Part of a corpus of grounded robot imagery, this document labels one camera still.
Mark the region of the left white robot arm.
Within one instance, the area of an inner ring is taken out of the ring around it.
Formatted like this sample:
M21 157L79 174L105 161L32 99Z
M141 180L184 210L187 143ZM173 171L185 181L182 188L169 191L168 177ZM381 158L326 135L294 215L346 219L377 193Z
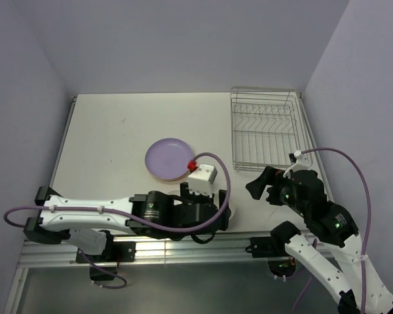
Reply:
M225 208L216 221L203 229L188 229L219 212L226 194L226 190L212 195L195 194L183 182L179 190L168 194L152 190L117 200L84 201L67 199L49 187L41 187L35 199L39 213L27 219L24 234L40 244L69 243L97 262L108 262L115 255L113 230L172 241L189 236L203 244L218 231L227 230L233 210Z

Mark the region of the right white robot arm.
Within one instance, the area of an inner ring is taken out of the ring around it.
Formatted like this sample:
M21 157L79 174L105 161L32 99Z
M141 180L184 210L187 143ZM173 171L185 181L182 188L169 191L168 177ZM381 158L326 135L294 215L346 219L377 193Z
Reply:
M334 264L289 221L271 231L272 251L300 261L331 294L339 313L393 313L393 294L372 263L360 255L357 225L344 207L328 200L317 172L304 169L286 177L281 169L266 167L246 189L255 200L267 192L268 203L291 208L330 252Z

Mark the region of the beige ceramic bowl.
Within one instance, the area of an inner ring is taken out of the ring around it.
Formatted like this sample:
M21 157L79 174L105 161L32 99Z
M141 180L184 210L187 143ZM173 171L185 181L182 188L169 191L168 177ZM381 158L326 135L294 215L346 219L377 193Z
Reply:
M195 195L188 191L186 188L183 192L180 190L171 190L168 195L170 196L178 196L181 199L186 200L187 202L195 202L195 203L212 203L217 209L219 209L225 199L226 190L220 189L218 190L212 198L204 195ZM233 217L236 213L236 205L232 200L229 200L228 209L223 213L221 218L218 219L220 223L219 229L222 231L227 230L233 224Z

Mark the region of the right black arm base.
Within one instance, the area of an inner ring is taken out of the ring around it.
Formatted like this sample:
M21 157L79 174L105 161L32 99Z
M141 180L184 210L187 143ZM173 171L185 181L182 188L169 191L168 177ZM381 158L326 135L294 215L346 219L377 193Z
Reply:
M284 246L272 236L251 237L245 252L251 254L252 258L265 258L273 277L285 280L296 274L297 265L294 257L286 253Z

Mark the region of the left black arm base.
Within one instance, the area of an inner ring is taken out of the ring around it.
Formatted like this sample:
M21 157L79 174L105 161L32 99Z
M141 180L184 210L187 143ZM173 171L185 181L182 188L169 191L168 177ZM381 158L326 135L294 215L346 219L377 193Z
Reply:
M108 230L106 234L107 244L100 255L87 255L86 259L81 250L77 250L75 262L89 265L89 277L96 284L104 285L105 282L120 279L118 274L121 262L133 262L136 254L134 241L118 242Z

